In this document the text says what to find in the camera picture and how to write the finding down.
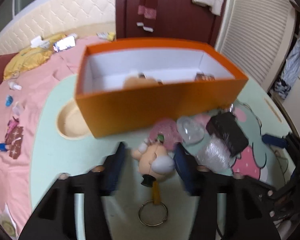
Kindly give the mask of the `clear bubble wrap ball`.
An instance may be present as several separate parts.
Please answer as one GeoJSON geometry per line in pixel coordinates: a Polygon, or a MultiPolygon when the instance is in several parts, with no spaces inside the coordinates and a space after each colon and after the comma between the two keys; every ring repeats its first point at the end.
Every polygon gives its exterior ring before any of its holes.
{"type": "Polygon", "coordinates": [[[230,168],[230,151],[223,140],[215,135],[210,137],[195,158],[199,165],[206,166],[213,172],[224,172],[230,168]]]}

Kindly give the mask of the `black red pouch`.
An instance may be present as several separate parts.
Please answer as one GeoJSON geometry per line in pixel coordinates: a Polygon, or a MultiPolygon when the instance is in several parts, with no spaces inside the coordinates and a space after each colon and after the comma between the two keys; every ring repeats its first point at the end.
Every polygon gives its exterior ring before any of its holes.
{"type": "Polygon", "coordinates": [[[226,145],[230,156],[241,153],[248,145],[249,140],[236,122],[231,112],[218,113],[210,118],[206,125],[209,135],[215,135],[226,145]]]}

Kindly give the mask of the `clear heart-shaped lid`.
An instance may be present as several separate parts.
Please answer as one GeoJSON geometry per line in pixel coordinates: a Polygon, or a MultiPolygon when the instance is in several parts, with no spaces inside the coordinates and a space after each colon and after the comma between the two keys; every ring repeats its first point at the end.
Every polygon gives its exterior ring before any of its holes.
{"type": "Polygon", "coordinates": [[[197,144],[204,139],[205,130],[200,124],[188,116],[181,116],[177,122],[177,130],[187,145],[197,144]]]}

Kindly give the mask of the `cartoon figure keychain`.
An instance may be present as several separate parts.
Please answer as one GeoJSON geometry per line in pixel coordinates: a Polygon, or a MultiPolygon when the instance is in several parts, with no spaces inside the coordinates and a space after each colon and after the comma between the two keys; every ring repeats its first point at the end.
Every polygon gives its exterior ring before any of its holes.
{"type": "Polygon", "coordinates": [[[164,146],[165,137],[159,133],[155,140],[145,139],[137,149],[132,150],[131,156],[138,161],[138,172],[142,176],[141,185],[151,189],[151,200],[144,202],[138,211],[139,221],[148,227],[156,227],[165,223],[168,219],[168,208],[161,201],[159,183],[170,177],[174,170],[175,164],[173,158],[169,155],[167,148],[164,146]],[[142,220],[141,213],[149,205],[162,206],[165,215],[162,221],[156,224],[149,224],[142,220]]]}

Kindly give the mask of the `pink heart-shaped case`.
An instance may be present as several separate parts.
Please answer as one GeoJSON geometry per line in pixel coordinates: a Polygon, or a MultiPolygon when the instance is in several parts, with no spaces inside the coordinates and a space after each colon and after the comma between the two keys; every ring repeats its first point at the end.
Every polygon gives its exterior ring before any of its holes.
{"type": "Polygon", "coordinates": [[[175,144],[183,141],[178,132],[177,123],[172,119],[163,119],[157,122],[149,132],[150,141],[157,139],[159,134],[164,137],[163,145],[168,151],[173,151],[175,144]]]}

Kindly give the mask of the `brown snack box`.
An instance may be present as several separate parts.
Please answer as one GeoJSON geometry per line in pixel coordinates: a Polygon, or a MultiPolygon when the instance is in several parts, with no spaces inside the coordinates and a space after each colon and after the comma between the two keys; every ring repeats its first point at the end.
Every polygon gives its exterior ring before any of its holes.
{"type": "Polygon", "coordinates": [[[213,75],[207,75],[204,73],[197,73],[195,78],[195,81],[213,81],[215,80],[215,77],[213,75]]]}

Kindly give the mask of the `orange cardboard box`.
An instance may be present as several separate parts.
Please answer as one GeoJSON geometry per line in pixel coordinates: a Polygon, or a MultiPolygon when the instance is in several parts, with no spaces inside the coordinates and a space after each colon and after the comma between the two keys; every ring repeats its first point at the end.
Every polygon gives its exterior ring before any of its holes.
{"type": "Polygon", "coordinates": [[[231,61],[202,42],[173,38],[125,38],[87,46],[77,76],[74,98],[92,135],[152,126],[229,107],[248,77],[231,61]],[[123,89],[139,73],[163,84],[123,89]],[[197,73],[213,81],[195,81],[197,73]]]}

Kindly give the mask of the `brown capybara plush toy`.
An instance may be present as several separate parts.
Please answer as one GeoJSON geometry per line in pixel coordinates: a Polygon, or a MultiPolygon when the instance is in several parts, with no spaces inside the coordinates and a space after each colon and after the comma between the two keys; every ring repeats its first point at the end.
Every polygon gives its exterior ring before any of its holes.
{"type": "Polygon", "coordinates": [[[146,77],[145,74],[139,73],[138,75],[132,75],[125,79],[123,83],[123,89],[139,88],[139,87],[151,87],[159,86],[163,83],[160,80],[156,80],[153,77],[146,77]]]}

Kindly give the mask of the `pink bed duvet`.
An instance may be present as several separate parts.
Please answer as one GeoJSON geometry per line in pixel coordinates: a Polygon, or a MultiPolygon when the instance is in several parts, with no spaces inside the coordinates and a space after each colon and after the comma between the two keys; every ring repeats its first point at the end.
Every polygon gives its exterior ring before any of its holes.
{"type": "Polygon", "coordinates": [[[18,238],[32,212],[30,162],[43,106],[60,81],[78,72],[85,47],[97,43],[101,43],[97,36],[79,38],[74,48],[56,53],[41,66],[20,74],[16,83],[21,90],[11,90],[7,81],[0,85],[0,143],[4,142],[7,124],[14,115],[12,107],[5,105],[9,95],[20,109],[17,118],[23,128],[20,151],[0,151],[0,225],[13,239],[18,238]]]}

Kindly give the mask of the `blue hair clip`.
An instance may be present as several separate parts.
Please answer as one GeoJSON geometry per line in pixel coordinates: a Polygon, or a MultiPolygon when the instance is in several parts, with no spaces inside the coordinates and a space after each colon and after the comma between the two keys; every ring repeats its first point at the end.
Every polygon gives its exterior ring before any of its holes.
{"type": "Polygon", "coordinates": [[[10,107],[10,105],[13,103],[13,97],[11,95],[8,95],[6,97],[5,106],[10,107]]]}

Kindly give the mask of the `dark red wooden door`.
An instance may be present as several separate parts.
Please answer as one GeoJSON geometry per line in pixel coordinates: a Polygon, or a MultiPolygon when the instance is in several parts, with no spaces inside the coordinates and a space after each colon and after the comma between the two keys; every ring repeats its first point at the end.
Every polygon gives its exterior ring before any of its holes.
{"type": "Polygon", "coordinates": [[[192,0],[158,0],[154,31],[136,25],[140,0],[116,0],[116,37],[166,37],[193,40],[215,46],[223,16],[192,0]]]}

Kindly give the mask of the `yellow pillow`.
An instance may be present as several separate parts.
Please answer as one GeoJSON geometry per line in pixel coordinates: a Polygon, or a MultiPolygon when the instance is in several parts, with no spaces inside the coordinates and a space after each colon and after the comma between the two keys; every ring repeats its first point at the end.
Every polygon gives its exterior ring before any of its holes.
{"type": "Polygon", "coordinates": [[[44,64],[54,53],[53,44],[63,38],[64,33],[58,33],[44,40],[48,42],[47,48],[25,48],[15,55],[4,69],[3,79],[8,80],[14,77],[17,73],[23,73],[33,70],[44,64]]]}

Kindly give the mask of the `blue white snack packet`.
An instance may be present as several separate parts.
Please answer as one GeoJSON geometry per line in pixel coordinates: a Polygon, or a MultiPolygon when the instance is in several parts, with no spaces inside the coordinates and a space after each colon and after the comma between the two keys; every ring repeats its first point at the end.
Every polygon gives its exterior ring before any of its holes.
{"type": "Polygon", "coordinates": [[[73,35],[67,36],[53,44],[53,50],[58,53],[70,48],[73,48],[76,45],[76,39],[73,35]]]}

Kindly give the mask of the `white tissue pack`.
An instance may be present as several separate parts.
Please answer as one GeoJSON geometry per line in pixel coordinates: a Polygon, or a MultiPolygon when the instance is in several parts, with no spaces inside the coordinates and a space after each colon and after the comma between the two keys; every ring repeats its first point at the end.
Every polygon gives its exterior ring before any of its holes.
{"type": "Polygon", "coordinates": [[[41,36],[37,36],[31,40],[31,48],[43,48],[49,49],[50,42],[48,40],[42,40],[41,36]]]}

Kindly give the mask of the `red pink striped scarf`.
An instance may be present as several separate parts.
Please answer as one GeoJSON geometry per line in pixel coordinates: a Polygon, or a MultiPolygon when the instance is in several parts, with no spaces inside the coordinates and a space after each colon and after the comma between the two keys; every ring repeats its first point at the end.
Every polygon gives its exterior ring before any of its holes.
{"type": "Polygon", "coordinates": [[[158,0],[139,0],[138,19],[136,25],[144,31],[152,33],[157,18],[158,0]]]}

